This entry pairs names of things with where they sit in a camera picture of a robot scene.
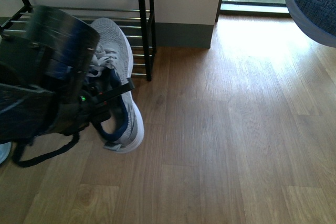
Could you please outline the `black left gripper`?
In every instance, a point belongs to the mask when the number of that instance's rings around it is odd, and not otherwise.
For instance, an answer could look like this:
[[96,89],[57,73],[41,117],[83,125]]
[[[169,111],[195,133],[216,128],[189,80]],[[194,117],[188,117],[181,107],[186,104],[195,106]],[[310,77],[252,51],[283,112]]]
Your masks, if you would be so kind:
[[2,33],[2,140],[71,135],[108,118],[107,103],[134,85],[103,91],[86,83],[99,39],[90,25],[49,6],[34,8],[23,35]]

